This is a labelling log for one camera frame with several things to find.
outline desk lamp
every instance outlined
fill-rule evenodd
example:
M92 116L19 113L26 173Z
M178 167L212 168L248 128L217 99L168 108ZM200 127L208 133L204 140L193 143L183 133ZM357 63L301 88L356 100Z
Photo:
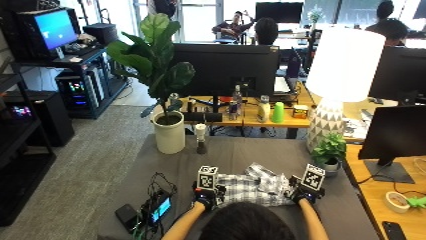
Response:
M357 29L324 30L307 88L323 97L308 130L308 150L331 132L344 133L343 102L360 102L369 94L385 37Z

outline phone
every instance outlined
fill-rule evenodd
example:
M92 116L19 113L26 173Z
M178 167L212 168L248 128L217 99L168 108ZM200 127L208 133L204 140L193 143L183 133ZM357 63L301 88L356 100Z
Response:
M118 210L116 210L116 216L128 230L130 233L134 232L134 230L138 228L138 226L142 223L142 219L138 217L138 212L135 208L131 206L131 204L124 204Z
M384 221L383 225L389 240L406 240L402 228L398 223Z

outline green object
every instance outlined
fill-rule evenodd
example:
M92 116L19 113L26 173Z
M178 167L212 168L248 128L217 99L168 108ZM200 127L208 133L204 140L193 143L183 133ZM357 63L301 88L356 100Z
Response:
M315 162L321 166L332 159L345 159L347 141L339 133L329 133L321 139L317 147L312 151Z
M175 55L172 36L180 28L180 23L171 21L168 15L148 14L140 23L146 38L123 32L134 44L128 45L123 41L115 41L107 48L108 55L128 67L126 70L116 69L116 73L138 78L139 82L148 86L148 94L158 99L167 122L170 122L166 106L168 98L172 93L188 85L196 73L188 62L170 66Z
M421 208L426 208L426 197L422 198L408 198L408 202L410 204L412 207L421 207Z
M283 123L284 121L284 103L277 102L275 106L275 113L271 119L275 123Z

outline checkered towel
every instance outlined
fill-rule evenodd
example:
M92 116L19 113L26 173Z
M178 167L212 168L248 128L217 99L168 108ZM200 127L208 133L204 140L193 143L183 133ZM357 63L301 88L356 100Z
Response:
M284 174L276 175L259 163L245 170L247 175L219 174L219 184L227 187L225 201L220 207L233 202L252 202L265 207L293 204L284 196L291 190Z

